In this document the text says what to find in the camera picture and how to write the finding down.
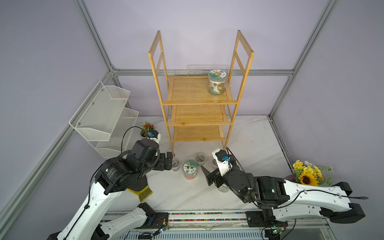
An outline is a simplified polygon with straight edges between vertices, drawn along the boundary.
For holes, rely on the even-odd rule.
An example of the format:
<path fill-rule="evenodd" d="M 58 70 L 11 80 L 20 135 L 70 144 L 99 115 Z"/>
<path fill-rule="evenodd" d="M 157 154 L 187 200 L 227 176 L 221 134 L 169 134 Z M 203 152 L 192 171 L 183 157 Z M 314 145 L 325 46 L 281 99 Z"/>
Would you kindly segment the seed jar with red base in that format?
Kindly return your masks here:
<path fill-rule="evenodd" d="M 187 180 L 193 180 L 197 175 L 197 165 L 193 161 L 187 161 L 183 165 L 184 177 Z"/>

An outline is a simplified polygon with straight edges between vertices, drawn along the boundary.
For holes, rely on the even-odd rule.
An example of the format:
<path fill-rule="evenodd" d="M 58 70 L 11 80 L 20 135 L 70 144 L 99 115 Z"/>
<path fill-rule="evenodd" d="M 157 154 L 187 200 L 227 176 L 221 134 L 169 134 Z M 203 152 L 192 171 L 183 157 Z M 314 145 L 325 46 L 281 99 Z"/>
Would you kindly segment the green-lid sunflower seed jar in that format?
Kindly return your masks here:
<path fill-rule="evenodd" d="M 209 88 L 208 91 L 212 95 L 221 95 L 225 91 L 227 82 L 227 72 L 224 70 L 212 70 L 209 72 Z"/>

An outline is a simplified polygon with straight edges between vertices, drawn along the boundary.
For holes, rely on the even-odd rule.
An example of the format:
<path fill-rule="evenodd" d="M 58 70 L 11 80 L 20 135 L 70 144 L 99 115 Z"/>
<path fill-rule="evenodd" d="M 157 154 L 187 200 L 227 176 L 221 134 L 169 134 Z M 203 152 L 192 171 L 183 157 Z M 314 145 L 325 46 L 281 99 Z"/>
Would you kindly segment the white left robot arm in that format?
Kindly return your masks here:
<path fill-rule="evenodd" d="M 150 139 L 138 140 L 131 150 L 106 160 L 93 174 L 88 196 L 72 220 L 50 240 L 111 240 L 142 226 L 151 227 L 156 212 L 147 203 L 139 204 L 124 216 L 102 223 L 112 203 L 125 190 L 136 186 L 152 170 L 172 169 L 172 152 L 161 153 L 159 144 Z"/>

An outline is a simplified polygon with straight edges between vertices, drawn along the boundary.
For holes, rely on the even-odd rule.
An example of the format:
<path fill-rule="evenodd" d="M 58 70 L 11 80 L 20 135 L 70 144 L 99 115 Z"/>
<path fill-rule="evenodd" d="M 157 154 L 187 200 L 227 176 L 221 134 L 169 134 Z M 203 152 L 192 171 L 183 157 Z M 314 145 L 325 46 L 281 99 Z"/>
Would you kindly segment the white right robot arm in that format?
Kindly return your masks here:
<path fill-rule="evenodd" d="M 225 185 L 243 203 L 256 204 L 265 223 L 319 217 L 336 224 L 352 224 L 366 216 L 359 204 L 350 201 L 352 189 L 346 182 L 314 187 L 282 178 L 254 177 L 237 166 L 223 173 L 220 169 L 202 171 L 208 185 Z"/>

